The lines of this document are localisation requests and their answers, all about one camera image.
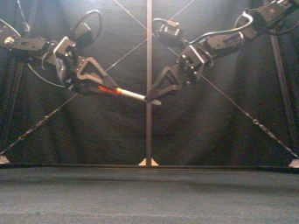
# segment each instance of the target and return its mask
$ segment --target diagonal cable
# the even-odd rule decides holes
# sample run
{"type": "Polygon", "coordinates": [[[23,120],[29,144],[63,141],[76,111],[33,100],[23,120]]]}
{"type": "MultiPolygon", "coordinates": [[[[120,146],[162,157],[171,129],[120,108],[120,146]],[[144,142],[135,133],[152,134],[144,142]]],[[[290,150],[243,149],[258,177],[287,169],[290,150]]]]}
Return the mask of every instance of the diagonal cable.
{"type": "Polygon", "coordinates": [[[147,39],[115,62],[106,72],[136,50],[136,48],[147,41],[147,39]]]}
{"type": "Polygon", "coordinates": [[[187,3],[187,5],[178,11],[178,13],[170,18],[170,20],[174,20],[174,18],[176,16],[179,16],[182,14],[182,12],[192,5],[192,3],[195,2],[195,0],[191,0],[190,3],[187,3]]]}

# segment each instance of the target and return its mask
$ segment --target black wire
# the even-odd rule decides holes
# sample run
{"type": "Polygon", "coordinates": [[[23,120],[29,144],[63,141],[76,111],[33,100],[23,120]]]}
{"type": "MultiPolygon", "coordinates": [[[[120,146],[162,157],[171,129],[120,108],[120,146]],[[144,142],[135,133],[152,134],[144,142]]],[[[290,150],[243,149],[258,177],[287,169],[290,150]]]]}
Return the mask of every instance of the black wire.
{"type": "Polygon", "coordinates": [[[17,2],[17,6],[19,6],[19,11],[21,13],[21,18],[23,18],[23,30],[24,30],[24,32],[29,32],[31,26],[25,22],[24,10],[23,10],[23,6],[21,6],[21,3],[20,3],[20,0],[16,0],[16,2],[17,2]]]}
{"type": "Polygon", "coordinates": [[[272,35],[272,36],[280,36],[280,35],[284,35],[287,34],[288,32],[294,31],[296,28],[299,27],[299,23],[290,29],[287,29],[286,31],[268,31],[267,34],[272,35]]]}
{"type": "Polygon", "coordinates": [[[95,40],[99,38],[99,35],[102,33],[102,28],[103,28],[103,23],[102,23],[102,15],[99,13],[99,10],[91,10],[85,13],[85,15],[80,18],[80,20],[77,21],[77,23],[75,24],[73,28],[71,29],[71,32],[75,32],[76,29],[79,28],[81,22],[87,19],[87,17],[89,17],[92,14],[96,14],[98,15],[98,21],[99,21],[99,24],[98,24],[98,35],[95,36],[91,44],[95,42],[95,40]]]}
{"type": "Polygon", "coordinates": [[[235,28],[232,30],[227,30],[227,31],[215,31],[215,32],[208,32],[206,34],[203,34],[200,37],[198,37],[192,42],[190,42],[190,45],[195,44],[196,42],[200,42],[203,39],[206,39],[207,37],[212,37],[216,35],[224,35],[224,34],[231,34],[235,32],[240,32],[244,29],[248,28],[248,26],[252,24],[254,22],[254,18],[247,14],[247,12],[244,11],[242,14],[243,17],[246,17],[248,19],[248,22],[246,25],[240,26],[239,28],[235,28]]]}

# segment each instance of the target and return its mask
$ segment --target black backdrop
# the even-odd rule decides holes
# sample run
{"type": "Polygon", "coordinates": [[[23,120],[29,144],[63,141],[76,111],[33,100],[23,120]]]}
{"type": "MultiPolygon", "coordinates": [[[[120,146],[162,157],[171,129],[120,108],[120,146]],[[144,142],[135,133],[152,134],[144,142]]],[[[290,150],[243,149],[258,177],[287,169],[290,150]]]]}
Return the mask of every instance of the black backdrop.
{"type": "MultiPolygon", "coordinates": [[[[21,1],[25,19],[32,2],[21,1]]],[[[206,32],[231,29],[243,10],[258,7],[260,2],[159,0],[154,1],[154,18],[175,16],[186,38],[191,40],[206,32]]],[[[0,18],[21,32],[16,1],[1,0],[0,6],[0,18]]],[[[84,13],[95,9],[102,13],[103,32],[96,42],[79,53],[98,60],[123,89],[144,95],[146,0],[40,1],[32,37],[60,40],[84,13]]],[[[298,13],[286,20],[286,27],[291,27],[295,20],[298,13]]],[[[88,22],[98,29],[96,18],[88,22]]],[[[296,127],[298,39],[298,30],[279,38],[296,127]]],[[[152,52],[156,77],[163,68],[174,64],[176,56],[155,38],[152,52]]],[[[9,123],[7,111],[12,102],[16,62],[7,51],[0,53],[4,149],[75,93],[44,83],[25,66],[9,123]]],[[[44,72],[37,66],[35,69],[57,82],[55,71],[44,72]]],[[[239,53],[218,59],[215,66],[203,70],[203,75],[291,147],[270,37],[263,35],[239,53]]],[[[204,79],[162,101],[163,106],[154,107],[152,111],[152,156],[159,165],[290,164],[291,154],[204,79]]],[[[5,155],[17,163],[138,165],[146,157],[146,116],[146,104],[140,101],[122,96],[79,95],[5,155]]]]}

